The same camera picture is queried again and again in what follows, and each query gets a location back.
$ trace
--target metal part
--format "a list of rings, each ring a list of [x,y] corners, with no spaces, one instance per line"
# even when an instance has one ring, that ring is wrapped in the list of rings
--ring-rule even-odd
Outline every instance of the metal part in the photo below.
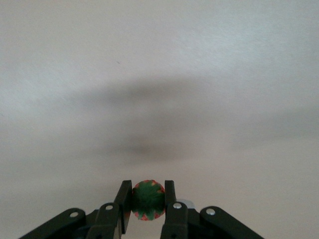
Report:
[[[112,209],[113,209],[113,206],[112,206],[112,205],[107,205],[107,206],[105,207],[105,209],[106,209],[106,210],[112,210]]]
[[[212,208],[207,208],[206,213],[211,215],[211,216],[214,216],[216,214],[215,210]]]
[[[74,218],[74,217],[77,217],[78,215],[79,215],[78,212],[72,212],[72,213],[70,214],[70,217],[71,217],[71,218]]]
[[[181,208],[181,204],[180,204],[180,203],[174,203],[174,204],[173,204],[173,207],[174,207],[175,209],[180,209],[180,208]]]

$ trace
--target black plastic linkage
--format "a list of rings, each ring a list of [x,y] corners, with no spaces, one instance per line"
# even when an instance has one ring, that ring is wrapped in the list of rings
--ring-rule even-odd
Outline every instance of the black plastic linkage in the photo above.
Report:
[[[72,232],[85,225],[85,212],[71,208],[30,231],[20,239],[70,238]]]
[[[203,208],[200,211],[200,220],[207,228],[222,231],[232,239],[262,239],[260,235],[219,207]]]
[[[100,207],[95,224],[88,231],[86,239],[121,238],[120,207],[116,203],[107,203]]]
[[[184,203],[168,205],[160,239],[188,239],[187,210]]]
[[[120,206],[120,214],[121,214],[121,228],[123,234],[126,233],[126,229],[128,228],[129,219],[131,215],[132,209],[132,181],[126,180],[123,181],[119,192],[114,200],[114,203],[117,203]]]
[[[165,180],[165,209],[166,211],[169,204],[174,202],[176,202],[174,181]]]

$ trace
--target red and green ball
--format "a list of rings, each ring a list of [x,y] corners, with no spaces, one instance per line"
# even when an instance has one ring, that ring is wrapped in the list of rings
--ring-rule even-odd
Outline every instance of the red and green ball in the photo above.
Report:
[[[165,190],[155,180],[144,180],[133,188],[132,212],[143,221],[159,218],[165,212]]]

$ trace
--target screw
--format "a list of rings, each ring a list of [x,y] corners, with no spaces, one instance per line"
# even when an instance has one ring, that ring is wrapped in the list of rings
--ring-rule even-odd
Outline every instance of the screw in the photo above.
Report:
[[[78,212],[72,212],[72,213],[70,214],[70,217],[71,217],[71,218],[74,218],[74,217],[77,217],[78,215],[79,215]]]
[[[106,207],[105,207],[105,210],[112,210],[113,209],[113,206],[112,205],[107,205]]]
[[[212,208],[206,209],[206,213],[209,214],[209,215],[211,215],[211,216],[214,216],[214,215],[216,214],[215,210],[212,209]]]
[[[181,208],[181,204],[180,203],[174,203],[173,207],[175,209],[180,209]]]

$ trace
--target green ball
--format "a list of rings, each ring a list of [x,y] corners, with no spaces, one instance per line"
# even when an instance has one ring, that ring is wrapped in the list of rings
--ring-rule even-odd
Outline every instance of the green ball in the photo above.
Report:
[[[133,188],[132,212],[142,221],[159,218],[165,212],[165,190],[155,180],[145,180]]]

